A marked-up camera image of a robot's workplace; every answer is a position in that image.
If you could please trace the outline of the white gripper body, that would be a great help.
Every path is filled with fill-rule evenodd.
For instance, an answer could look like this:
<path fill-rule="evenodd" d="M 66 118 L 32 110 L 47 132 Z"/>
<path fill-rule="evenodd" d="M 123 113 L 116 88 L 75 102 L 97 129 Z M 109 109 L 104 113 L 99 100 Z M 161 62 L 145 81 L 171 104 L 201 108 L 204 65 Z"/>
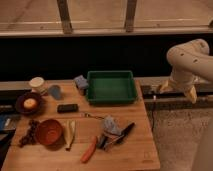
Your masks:
<path fill-rule="evenodd" d="M 193 75 L 171 75 L 169 85 L 175 90 L 186 92 L 194 86 L 194 80 Z"/>

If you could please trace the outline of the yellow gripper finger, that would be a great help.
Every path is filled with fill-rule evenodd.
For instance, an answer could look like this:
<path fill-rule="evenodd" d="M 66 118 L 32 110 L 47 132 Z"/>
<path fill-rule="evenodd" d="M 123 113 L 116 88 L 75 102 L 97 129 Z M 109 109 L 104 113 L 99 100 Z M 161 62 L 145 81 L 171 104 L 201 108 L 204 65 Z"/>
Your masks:
<path fill-rule="evenodd" d="M 169 81 L 165 81 L 163 84 L 161 84 L 158 87 L 158 92 L 160 94 L 166 93 L 166 92 L 171 92 L 172 90 L 173 90 L 173 88 L 169 85 Z"/>
<path fill-rule="evenodd" d="M 188 100 L 191 101 L 192 104 L 195 104 L 197 101 L 197 92 L 196 88 L 192 87 L 189 91 L 185 93 L 185 96 L 187 97 Z"/>

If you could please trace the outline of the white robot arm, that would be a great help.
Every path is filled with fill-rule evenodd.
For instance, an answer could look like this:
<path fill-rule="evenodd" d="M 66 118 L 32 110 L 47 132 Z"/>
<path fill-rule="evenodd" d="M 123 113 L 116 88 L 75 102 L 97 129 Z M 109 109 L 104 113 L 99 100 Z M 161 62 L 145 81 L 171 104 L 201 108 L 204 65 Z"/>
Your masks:
<path fill-rule="evenodd" d="M 172 71 L 159 92 L 180 91 L 191 103 L 195 103 L 196 77 L 213 83 L 213 56 L 209 53 L 209 44 L 204 39 L 194 39 L 171 47 L 166 58 Z M 213 117 L 201 136 L 191 171 L 213 171 Z"/>

